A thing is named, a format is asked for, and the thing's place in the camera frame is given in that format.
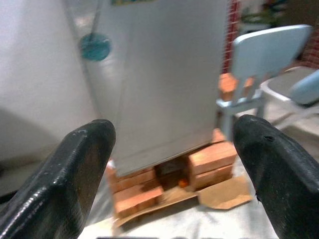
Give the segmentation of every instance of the light blue chair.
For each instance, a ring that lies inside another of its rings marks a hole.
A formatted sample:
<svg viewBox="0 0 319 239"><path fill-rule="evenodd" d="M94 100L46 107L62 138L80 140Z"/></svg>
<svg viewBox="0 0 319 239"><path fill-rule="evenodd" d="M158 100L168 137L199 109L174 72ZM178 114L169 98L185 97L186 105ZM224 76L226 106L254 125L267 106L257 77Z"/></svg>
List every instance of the light blue chair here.
<svg viewBox="0 0 319 239"><path fill-rule="evenodd" d="M232 100L216 101L222 113L221 130L227 140L232 140L233 116L237 113L257 109L256 116L263 117L265 99L260 84L292 63L311 31L308 25L284 26L248 33L234 40L231 74L238 81L237 88ZM244 85L250 77L254 83L244 97Z"/></svg>

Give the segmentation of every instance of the chair backrest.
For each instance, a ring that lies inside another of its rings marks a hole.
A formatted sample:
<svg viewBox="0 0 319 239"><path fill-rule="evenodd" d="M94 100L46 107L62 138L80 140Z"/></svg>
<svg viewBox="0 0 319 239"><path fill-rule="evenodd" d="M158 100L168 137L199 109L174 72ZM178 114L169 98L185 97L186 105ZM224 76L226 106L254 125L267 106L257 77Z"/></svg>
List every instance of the chair backrest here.
<svg viewBox="0 0 319 239"><path fill-rule="evenodd" d="M242 97L249 77L255 78L246 100L250 101L264 77L275 76L289 66L301 52L312 27L309 25L283 26L248 33L233 42L231 73L238 80L232 99L236 105Z"/></svg>

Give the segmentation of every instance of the wooden block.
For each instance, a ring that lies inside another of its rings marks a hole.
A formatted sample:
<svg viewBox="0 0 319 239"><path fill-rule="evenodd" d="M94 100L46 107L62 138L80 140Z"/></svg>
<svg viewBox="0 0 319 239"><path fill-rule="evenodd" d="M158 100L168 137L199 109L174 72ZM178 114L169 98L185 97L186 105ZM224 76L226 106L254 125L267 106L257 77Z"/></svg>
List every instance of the wooden block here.
<svg viewBox="0 0 319 239"><path fill-rule="evenodd" d="M127 217L156 204L163 195L163 188L157 180L145 182L115 193L115 212Z"/></svg>
<svg viewBox="0 0 319 239"><path fill-rule="evenodd" d="M236 155L237 152L232 143L216 143L191 154L188 157L189 169L193 175L205 173L233 164L235 162Z"/></svg>
<svg viewBox="0 0 319 239"><path fill-rule="evenodd" d="M206 173L190 176L190 185L193 189L199 189L223 182L232 177L233 164L221 167Z"/></svg>
<svg viewBox="0 0 319 239"><path fill-rule="evenodd" d="M233 77L230 73L221 74L219 77L219 91L220 98L224 101L231 101L234 95L234 92L237 87L237 79ZM244 94L242 97L247 96L249 90L254 84L254 79L249 78L244 86Z"/></svg>
<svg viewBox="0 0 319 239"><path fill-rule="evenodd" d="M135 172L134 174L124 176L124 177L116 177L115 170L107 166L106 174L109 182L110 189L113 193L122 191L124 189L133 187L134 185L144 183L156 178L154 168L150 170L142 170L139 172Z"/></svg>
<svg viewBox="0 0 319 239"><path fill-rule="evenodd" d="M220 131L220 129L215 128L213 131L213 143L220 143L220 142L224 142L225 136L224 134Z"/></svg>

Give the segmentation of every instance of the stacked wooden blocks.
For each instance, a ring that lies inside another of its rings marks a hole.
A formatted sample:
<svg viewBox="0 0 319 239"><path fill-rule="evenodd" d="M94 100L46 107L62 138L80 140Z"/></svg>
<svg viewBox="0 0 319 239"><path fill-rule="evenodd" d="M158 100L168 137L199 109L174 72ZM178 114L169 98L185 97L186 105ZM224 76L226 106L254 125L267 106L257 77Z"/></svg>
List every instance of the stacked wooden blocks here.
<svg viewBox="0 0 319 239"><path fill-rule="evenodd" d="M234 145L223 142L219 130L214 131L214 144L188 157L189 181L194 190L220 183L232 177L237 155Z"/></svg>
<svg viewBox="0 0 319 239"><path fill-rule="evenodd" d="M154 168L117 177L115 169L108 164L106 176L113 193L115 212L121 218L157 204L163 194Z"/></svg>

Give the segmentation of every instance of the brick wall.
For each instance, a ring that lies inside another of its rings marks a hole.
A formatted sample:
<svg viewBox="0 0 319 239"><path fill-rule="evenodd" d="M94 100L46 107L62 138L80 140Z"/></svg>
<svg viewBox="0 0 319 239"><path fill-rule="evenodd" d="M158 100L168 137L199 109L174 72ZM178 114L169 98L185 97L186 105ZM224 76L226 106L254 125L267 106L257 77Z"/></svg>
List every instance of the brick wall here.
<svg viewBox="0 0 319 239"><path fill-rule="evenodd" d="M303 66L319 69L319 21L302 55Z"/></svg>
<svg viewBox="0 0 319 239"><path fill-rule="evenodd" d="M237 23L239 21L239 2L240 0L228 0L228 24L227 24L227 35L225 42L224 61L222 73L229 71L231 54L232 54L232 42L237 36Z"/></svg>

